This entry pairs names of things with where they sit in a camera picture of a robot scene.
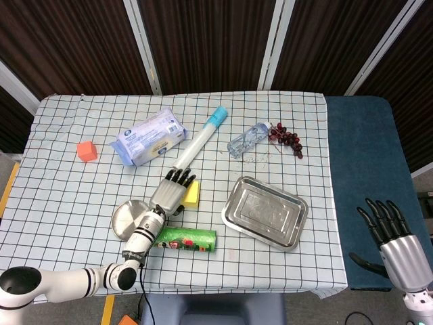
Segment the blue and white package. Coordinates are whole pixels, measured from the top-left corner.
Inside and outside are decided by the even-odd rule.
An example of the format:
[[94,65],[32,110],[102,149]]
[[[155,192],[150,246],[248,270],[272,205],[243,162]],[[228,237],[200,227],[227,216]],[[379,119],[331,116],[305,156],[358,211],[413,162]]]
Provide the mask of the blue and white package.
[[144,122],[119,133],[111,146],[125,166],[141,166],[176,146],[187,130],[169,107]]

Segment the grid tablecloth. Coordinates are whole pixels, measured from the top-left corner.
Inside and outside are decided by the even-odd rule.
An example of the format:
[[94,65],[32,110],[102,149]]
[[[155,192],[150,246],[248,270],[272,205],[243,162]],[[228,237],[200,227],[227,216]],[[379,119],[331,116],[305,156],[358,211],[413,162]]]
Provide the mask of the grid tablecloth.
[[[289,91],[44,99],[0,225],[0,269],[28,265],[65,270],[122,263],[124,243],[110,228],[114,209],[129,199],[148,202],[176,157],[219,105],[229,116],[190,166],[201,181],[200,207],[167,221],[170,226],[216,230],[216,250],[152,248],[145,287],[165,293],[312,290],[321,297],[346,288],[325,98]],[[187,139],[144,166],[124,167],[110,143],[121,130],[164,106],[171,106],[189,130]],[[230,139],[259,121],[274,125],[281,121],[294,129],[304,146],[304,158],[267,141],[242,159],[230,157]],[[87,140],[96,145],[98,159],[83,163],[76,144]],[[310,209],[294,251],[283,253],[223,224],[221,210],[240,176],[257,178],[306,200]],[[131,289],[136,291],[140,291],[138,280]]]

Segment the green packaging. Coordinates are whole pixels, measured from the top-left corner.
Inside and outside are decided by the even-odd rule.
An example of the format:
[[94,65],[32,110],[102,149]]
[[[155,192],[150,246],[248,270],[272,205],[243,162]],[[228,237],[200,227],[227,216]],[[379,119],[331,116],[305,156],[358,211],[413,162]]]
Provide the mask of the green packaging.
[[186,249],[189,251],[213,252],[216,231],[181,227],[164,227],[155,240],[155,247]]

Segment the white robotic arm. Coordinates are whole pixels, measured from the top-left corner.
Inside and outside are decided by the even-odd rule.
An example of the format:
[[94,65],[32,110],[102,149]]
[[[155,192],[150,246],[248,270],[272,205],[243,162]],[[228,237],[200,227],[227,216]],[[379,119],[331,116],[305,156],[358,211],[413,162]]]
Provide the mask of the white robotic arm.
[[168,172],[151,199],[151,207],[124,246],[123,264],[111,263],[101,268],[71,271],[46,271],[33,267],[13,267],[0,275],[0,325],[22,324],[22,315],[33,299],[45,295],[47,300],[60,303],[90,297],[99,288],[117,291],[130,289],[137,270],[164,226],[166,212],[171,215],[196,177],[185,170]]
[[389,278],[406,293],[403,300],[416,325],[433,325],[433,298],[427,290],[433,273],[417,236],[392,201],[386,201],[388,206],[368,198],[366,202],[375,221],[362,208],[357,210],[368,225],[384,266],[368,263],[354,253],[350,257],[359,266]]

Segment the dark brown wall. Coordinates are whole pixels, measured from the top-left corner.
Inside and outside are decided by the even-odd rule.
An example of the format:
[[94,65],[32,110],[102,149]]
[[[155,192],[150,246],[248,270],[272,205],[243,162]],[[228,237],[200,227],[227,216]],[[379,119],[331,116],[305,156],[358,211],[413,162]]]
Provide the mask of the dark brown wall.
[[33,115],[0,87],[0,150],[23,153]]
[[297,1],[272,89],[344,95],[405,3]]
[[433,161],[433,1],[425,1],[357,95],[386,98],[411,171]]
[[275,0],[139,4],[163,94],[257,89]]
[[2,0],[0,58],[41,100],[151,94],[122,0]]

